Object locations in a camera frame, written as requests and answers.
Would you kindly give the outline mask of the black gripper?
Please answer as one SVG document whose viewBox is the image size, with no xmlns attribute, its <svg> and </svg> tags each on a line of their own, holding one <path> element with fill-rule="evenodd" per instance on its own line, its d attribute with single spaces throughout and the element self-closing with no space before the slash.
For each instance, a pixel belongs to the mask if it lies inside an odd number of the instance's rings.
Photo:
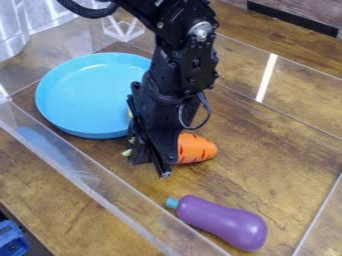
<svg viewBox="0 0 342 256">
<path fill-rule="evenodd" d="M 177 163 L 178 155 L 174 148 L 158 149 L 150 145 L 147 137 L 158 134 L 175 134 L 193 127 L 200 105 L 204 103 L 204 92 L 184 90 L 174 79 L 147 72 L 141 82 L 131 84 L 131 94 L 127 98 L 133 119 L 129 126 L 129 161 L 134 165 L 154 163 L 161 178 L 169 178 L 171 165 Z"/>
</svg>

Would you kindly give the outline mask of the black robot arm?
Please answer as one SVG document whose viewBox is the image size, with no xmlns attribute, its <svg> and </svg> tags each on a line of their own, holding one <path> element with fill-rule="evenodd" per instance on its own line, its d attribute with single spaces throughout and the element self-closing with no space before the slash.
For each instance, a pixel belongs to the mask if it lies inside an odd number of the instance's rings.
<svg viewBox="0 0 342 256">
<path fill-rule="evenodd" d="M 107 7 L 91 9 L 74 0 L 57 0 L 77 15 L 98 19 L 125 9 L 155 33 L 150 69 L 131 83 L 127 104 L 133 113 L 129 126 L 129 161 L 151 163 L 162 178 L 171 175 L 179 161 L 178 139 L 200 109 L 212 108 L 205 91 L 220 77 L 214 48 L 220 23 L 210 0 L 98 0 Z"/>
</svg>

